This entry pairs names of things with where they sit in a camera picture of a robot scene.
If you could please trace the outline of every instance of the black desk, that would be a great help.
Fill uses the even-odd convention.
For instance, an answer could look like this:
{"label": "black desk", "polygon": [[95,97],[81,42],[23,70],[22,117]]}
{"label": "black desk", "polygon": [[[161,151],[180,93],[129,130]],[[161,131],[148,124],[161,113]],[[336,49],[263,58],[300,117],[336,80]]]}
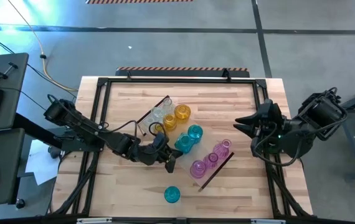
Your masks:
{"label": "black desk", "polygon": [[27,68],[28,54],[0,55],[0,72],[5,72],[10,67],[9,62],[16,64],[18,69],[10,71],[8,73],[8,79],[0,79],[0,89],[4,92],[0,106],[0,129],[23,128],[25,132],[32,137],[60,149],[61,143],[54,139],[54,134],[16,113],[20,97],[19,91],[21,91]]}
{"label": "black desk", "polygon": [[0,131],[0,204],[16,202],[17,170],[23,142],[22,128]]}

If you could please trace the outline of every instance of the paper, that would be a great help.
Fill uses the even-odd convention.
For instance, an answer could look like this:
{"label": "paper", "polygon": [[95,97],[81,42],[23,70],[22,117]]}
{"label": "paper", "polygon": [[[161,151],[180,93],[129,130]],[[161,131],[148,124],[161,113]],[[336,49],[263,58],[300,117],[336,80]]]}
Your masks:
{"label": "paper", "polygon": [[33,140],[31,143],[26,172],[34,173],[37,185],[57,177],[59,171],[60,158],[51,158],[47,152],[48,148],[49,146],[40,140]]}

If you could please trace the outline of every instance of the gray floor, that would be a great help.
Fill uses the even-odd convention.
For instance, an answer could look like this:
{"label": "gray floor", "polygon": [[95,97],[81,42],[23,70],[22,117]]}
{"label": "gray floor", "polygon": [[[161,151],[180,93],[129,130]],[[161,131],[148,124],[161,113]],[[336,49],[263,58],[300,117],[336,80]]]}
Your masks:
{"label": "gray floor", "polygon": [[[24,24],[7,1],[2,2],[0,24]],[[255,28],[251,0],[106,6],[86,5],[83,0],[15,2],[29,22],[43,26]],[[258,0],[258,5],[264,29],[355,29],[355,0]],[[38,36],[49,56],[49,73],[75,88],[82,75],[113,75],[122,66],[247,67],[251,77],[265,77],[257,34],[38,32]],[[32,33],[10,26],[0,31],[0,41],[15,52],[29,53],[29,63],[41,70],[40,49]],[[355,95],[355,35],[265,35],[265,42],[273,78],[283,78],[292,115],[307,96],[332,86],[338,87],[343,100]],[[29,69],[23,91],[43,106],[49,105],[45,97],[49,92],[70,98]],[[45,128],[55,127],[24,96],[18,111]],[[355,182],[344,180],[345,174],[355,172],[355,160],[342,129],[329,141],[315,141],[303,160],[315,215],[355,221]],[[51,182],[36,187],[28,177],[20,190],[28,198],[27,207],[15,211],[0,205],[0,218],[44,214],[50,187]]]}

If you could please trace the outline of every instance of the white cable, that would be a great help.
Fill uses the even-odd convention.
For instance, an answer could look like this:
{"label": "white cable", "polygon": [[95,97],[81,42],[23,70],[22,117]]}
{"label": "white cable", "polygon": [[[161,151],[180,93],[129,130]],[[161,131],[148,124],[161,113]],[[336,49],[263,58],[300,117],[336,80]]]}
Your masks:
{"label": "white cable", "polygon": [[[35,31],[33,30],[33,28],[31,27],[31,25],[28,23],[28,21],[26,21],[26,19],[24,18],[24,16],[22,16],[22,14],[18,11],[18,9],[13,5],[13,3],[8,0],[10,5],[17,11],[17,13],[21,16],[21,18],[26,22],[26,24],[29,26],[30,30],[34,33],[36,39],[38,40],[38,43],[39,43],[39,47],[40,47],[40,55],[45,55],[45,52],[43,51],[43,46],[42,46],[42,43],[40,42],[39,40],[39,37],[36,35]],[[57,85],[58,87],[64,89],[64,90],[67,90],[67,91],[78,91],[77,89],[74,89],[74,88],[70,88],[70,87],[67,87],[61,83],[58,83],[56,82],[48,73],[47,73],[47,69],[46,69],[46,64],[45,64],[45,59],[42,58],[42,65],[43,65],[43,71],[46,75],[46,77],[52,82],[54,83],[54,85]]]}

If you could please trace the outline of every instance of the wooden table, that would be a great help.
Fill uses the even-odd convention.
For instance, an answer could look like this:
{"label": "wooden table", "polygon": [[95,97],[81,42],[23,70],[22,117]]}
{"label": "wooden table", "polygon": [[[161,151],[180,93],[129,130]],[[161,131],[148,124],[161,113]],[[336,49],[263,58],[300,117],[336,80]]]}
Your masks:
{"label": "wooden table", "polygon": [[[76,107],[86,117],[92,112],[98,77],[82,77]],[[290,117],[282,79],[266,79],[269,98]],[[102,108],[101,95],[97,122]],[[246,84],[159,84],[113,83],[106,122],[108,129],[139,119],[163,97],[191,107],[191,119],[212,132],[217,139],[229,138],[235,155],[202,191],[179,166],[168,174],[162,164],[148,167],[104,150],[100,155],[90,216],[94,217],[190,217],[268,218],[273,217],[265,164],[252,157],[251,139],[233,128],[235,118],[255,112],[253,91]],[[133,125],[121,130],[133,134]],[[150,137],[140,137],[147,144]],[[77,184],[81,152],[71,153],[61,164],[53,194],[57,209]],[[282,156],[286,162],[290,158]],[[299,161],[284,168],[288,190],[308,213],[312,213],[305,176]],[[174,204],[164,199],[166,187],[174,185],[181,199]],[[85,192],[81,197],[81,207]],[[280,211],[281,195],[277,190]]]}

